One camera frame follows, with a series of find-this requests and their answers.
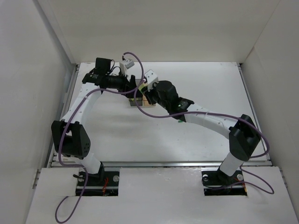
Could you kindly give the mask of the lime lego piece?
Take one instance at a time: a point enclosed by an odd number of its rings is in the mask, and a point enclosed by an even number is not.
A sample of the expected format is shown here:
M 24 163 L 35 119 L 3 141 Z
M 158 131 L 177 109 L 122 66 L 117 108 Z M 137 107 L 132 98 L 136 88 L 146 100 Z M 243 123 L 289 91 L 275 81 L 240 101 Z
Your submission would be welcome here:
M 143 94 L 147 90 L 147 86 L 145 84 L 141 84 L 138 87 L 138 90 Z

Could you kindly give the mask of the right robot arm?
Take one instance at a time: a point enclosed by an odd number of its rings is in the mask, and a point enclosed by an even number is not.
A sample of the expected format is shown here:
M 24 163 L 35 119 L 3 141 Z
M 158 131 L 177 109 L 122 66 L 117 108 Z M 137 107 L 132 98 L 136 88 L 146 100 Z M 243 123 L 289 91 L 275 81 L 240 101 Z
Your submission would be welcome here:
M 147 86 L 139 87 L 139 90 L 149 104 L 159 104 L 175 119 L 200 125 L 228 139 L 229 153 L 217 170 L 220 178 L 232 177 L 251 158 L 261 140 L 250 116 L 243 114 L 236 119 L 216 116 L 193 101 L 180 97 L 170 81 L 159 81 L 150 90 Z

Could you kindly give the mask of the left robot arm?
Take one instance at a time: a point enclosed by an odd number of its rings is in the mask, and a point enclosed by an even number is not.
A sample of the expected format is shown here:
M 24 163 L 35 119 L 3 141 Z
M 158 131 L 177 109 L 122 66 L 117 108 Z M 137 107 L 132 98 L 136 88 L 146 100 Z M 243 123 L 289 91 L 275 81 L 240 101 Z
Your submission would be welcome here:
M 100 176 L 102 163 L 91 150 L 91 140 L 84 128 L 87 116 L 104 90 L 112 89 L 127 98 L 136 88 L 135 76 L 128 78 L 126 72 L 134 66 L 131 59 L 123 58 L 119 63 L 119 73 L 113 74 L 111 59 L 96 58 L 95 67 L 85 74 L 79 94 L 68 112 L 51 125 L 52 137 L 58 161 L 65 165 L 63 157 L 73 158 L 75 167 L 85 168 L 89 174 Z

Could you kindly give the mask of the amber transparent container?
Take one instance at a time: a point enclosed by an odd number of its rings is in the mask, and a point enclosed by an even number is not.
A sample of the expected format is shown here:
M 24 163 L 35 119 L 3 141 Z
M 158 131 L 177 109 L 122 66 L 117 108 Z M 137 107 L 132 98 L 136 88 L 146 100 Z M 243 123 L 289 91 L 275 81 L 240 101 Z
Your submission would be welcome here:
M 143 101 L 143 106 L 144 107 L 155 107 L 156 104 L 150 104 L 149 101 L 147 100 L 147 98 L 143 95 L 142 97 L 142 101 Z

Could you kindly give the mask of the smoky grey transparent container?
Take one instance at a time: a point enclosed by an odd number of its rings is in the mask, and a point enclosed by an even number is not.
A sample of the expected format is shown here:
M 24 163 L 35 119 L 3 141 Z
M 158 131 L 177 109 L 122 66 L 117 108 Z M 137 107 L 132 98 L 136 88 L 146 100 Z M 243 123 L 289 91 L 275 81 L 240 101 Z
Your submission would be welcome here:
M 143 106 L 143 94 L 137 89 L 128 94 L 128 101 L 131 107 L 133 106 Z

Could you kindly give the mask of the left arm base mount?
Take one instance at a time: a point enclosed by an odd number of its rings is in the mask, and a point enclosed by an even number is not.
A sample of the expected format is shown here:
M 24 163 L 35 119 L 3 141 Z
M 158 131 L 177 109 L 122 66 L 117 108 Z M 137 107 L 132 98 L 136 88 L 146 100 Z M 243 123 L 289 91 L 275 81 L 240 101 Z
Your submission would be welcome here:
M 78 179 L 75 189 L 76 196 L 118 196 L 119 194 L 119 171 L 104 171 L 101 177 L 98 175 L 88 175 L 88 181 L 85 189 L 83 190 L 85 183 L 85 172 L 80 171 L 79 175 L 73 175 Z

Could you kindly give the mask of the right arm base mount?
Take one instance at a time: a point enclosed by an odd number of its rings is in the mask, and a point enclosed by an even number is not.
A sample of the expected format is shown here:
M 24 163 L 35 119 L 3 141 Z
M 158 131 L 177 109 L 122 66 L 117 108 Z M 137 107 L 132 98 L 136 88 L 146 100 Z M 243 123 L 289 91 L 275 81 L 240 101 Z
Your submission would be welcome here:
M 204 170 L 202 185 L 205 196 L 247 196 L 243 173 L 237 170 L 232 176 L 219 170 Z

